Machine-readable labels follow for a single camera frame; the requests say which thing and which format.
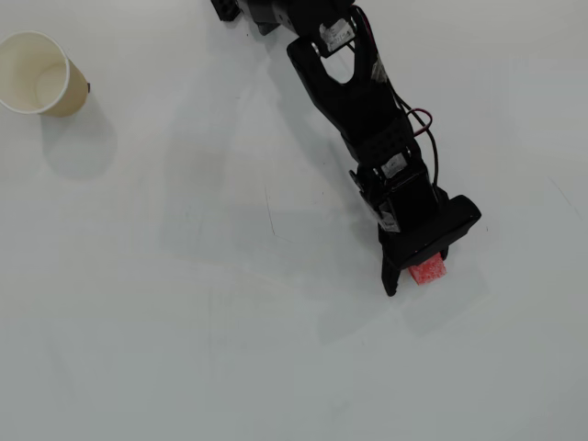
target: red wire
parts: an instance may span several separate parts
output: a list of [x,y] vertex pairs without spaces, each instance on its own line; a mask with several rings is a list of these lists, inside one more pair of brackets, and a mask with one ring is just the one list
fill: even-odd
[[413,113],[416,112],[424,113],[427,117],[429,117],[430,120],[426,126],[424,126],[422,129],[414,133],[414,138],[416,138],[417,136],[421,136],[423,133],[427,132],[429,129],[431,129],[431,126],[433,125],[433,115],[431,115],[431,112],[429,112],[428,110],[424,110],[423,108],[413,108],[406,114],[406,116],[411,116]]

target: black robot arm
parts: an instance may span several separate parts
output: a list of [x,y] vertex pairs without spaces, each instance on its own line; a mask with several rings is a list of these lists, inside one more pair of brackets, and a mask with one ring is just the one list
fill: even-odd
[[[409,121],[414,110],[394,91],[368,18],[354,0],[212,3],[222,20],[234,20],[242,10],[263,34],[283,25],[299,35],[288,56],[312,102],[341,132],[358,162],[350,175],[379,223],[388,295],[396,293],[403,269],[439,253],[447,258],[449,245],[466,235],[481,213],[464,196],[449,199],[436,178],[431,183]],[[342,85],[326,72],[321,57],[345,46],[355,53],[355,71]]]

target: white paper cup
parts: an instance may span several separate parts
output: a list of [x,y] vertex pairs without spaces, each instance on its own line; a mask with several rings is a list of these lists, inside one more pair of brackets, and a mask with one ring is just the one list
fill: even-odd
[[0,103],[24,115],[68,117],[88,96],[88,83],[55,40],[34,31],[0,43]]

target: cable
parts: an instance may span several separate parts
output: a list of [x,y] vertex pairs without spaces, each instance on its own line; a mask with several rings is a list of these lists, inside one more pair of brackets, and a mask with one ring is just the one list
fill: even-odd
[[[363,9],[361,7],[359,7],[359,6],[352,6],[352,7],[361,16],[361,19],[363,20],[364,24],[366,25],[367,33],[369,34],[369,36],[371,37],[371,40],[374,43],[374,47],[376,48],[376,52],[379,52],[378,45],[376,44],[376,39],[374,38],[374,32],[371,28],[371,25],[369,24],[368,16],[366,16],[366,13],[363,11]],[[399,102],[399,104],[402,107],[404,107],[404,109],[408,112],[408,114],[412,115],[419,122],[419,124],[421,124],[423,126],[424,131],[421,133],[426,132],[426,134],[429,136],[429,139],[431,140],[431,146],[433,147],[433,156],[435,157],[435,176],[433,178],[433,187],[436,190],[437,189],[437,182],[439,180],[439,152],[437,150],[437,143],[435,141],[435,136],[433,136],[433,132],[430,130],[430,125],[427,127],[427,125],[425,124],[423,119],[421,119],[421,117],[419,117],[418,114],[415,113],[413,108],[411,106],[409,106],[408,104],[406,104],[406,101],[404,101],[400,97],[400,95],[398,95],[396,93],[396,91],[394,90],[394,87],[392,86],[392,82],[390,81],[390,79],[388,79],[388,86],[391,89],[394,96],[396,97],[396,100]]]
[[433,147],[433,156],[435,158],[435,176],[433,178],[433,187],[435,189],[437,189],[437,187],[438,187],[437,183],[439,181],[439,152],[437,150],[437,143],[435,141],[435,136],[433,136],[433,132],[427,128],[427,125],[425,124],[423,119],[421,117],[419,117],[417,113],[414,113],[414,109],[412,107],[410,107],[408,104],[406,104],[406,101],[404,101],[400,97],[400,95],[398,95],[396,93],[396,91],[394,91],[394,88],[392,87],[390,80],[388,80],[388,82],[390,84],[390,88],[392,89],[392,92],[394,93],[394,95],[396,96],[396,98],[398,99],[400,104],[408,112],[407,115],[413,115],[414,119],[416,119],[419,122],[419,124],[421,124],[424,127],[424,131],[426,131],[426,134],[429,135],[429,139],[431,140],[431,146]]
[[416,114],[416,112],[424,113],[427,117],[429,117],[429,123],[426,126],[424,126],[422,129],[416,131],[414,133],[414,138],[418,138],[419,136],[421,136],[427,130],[431,129],[431,126],[433,125],[433,115],[431,115],[431,112],[429,112],[428,110],[424,110],[423,108],[414,108],[413,110],[408,112],[406,114],[406,116],[410,117],[411,115]]

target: label sticker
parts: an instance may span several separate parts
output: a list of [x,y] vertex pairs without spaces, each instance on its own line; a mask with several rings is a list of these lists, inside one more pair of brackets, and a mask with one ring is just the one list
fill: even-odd
[[344,18],[341,18],[330,28],[321,25],[319,31],[321,32],[322,41],[327,45],[329,52],[335,52],[356,37],[353,27]]
[[407,167],[406,160],[402,153],[398,153],[396,156],[392,156],[392,159],[387,164],[382,165],[382,172],[388,179],[392,179],[399,172]]

